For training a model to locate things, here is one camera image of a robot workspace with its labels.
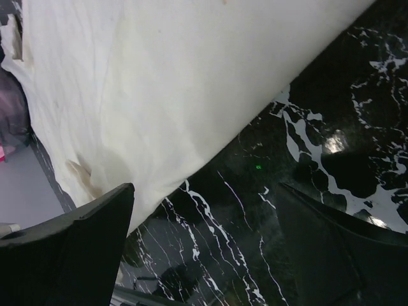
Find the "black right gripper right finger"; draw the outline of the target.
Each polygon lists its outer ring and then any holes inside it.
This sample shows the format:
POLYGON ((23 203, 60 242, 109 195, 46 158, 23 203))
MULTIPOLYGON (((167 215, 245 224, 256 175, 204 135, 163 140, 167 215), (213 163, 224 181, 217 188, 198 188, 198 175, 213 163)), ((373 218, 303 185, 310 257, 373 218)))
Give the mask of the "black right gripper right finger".
POLYGON ((407 235, 278 184, 275 205, 300 305, 407 305, 407 235))

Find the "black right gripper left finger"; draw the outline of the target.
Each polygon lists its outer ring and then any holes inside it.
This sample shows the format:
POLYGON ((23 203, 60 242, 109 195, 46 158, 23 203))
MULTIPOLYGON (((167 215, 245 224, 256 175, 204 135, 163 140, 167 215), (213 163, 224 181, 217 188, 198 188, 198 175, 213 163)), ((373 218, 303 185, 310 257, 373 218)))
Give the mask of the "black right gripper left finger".
POLYGON ((1 305, 109 305, 134 192, 122 184, 1 238, 1 305))

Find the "white t shirt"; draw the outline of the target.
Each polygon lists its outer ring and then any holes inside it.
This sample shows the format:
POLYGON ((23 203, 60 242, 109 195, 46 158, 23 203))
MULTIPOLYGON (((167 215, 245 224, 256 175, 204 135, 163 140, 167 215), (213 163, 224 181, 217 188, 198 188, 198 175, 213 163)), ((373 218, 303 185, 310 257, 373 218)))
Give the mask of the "white t shirt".
POLYGON ((133 231, 369 6, 23 1, 2 67, 77 207, 134 185, 133 231))

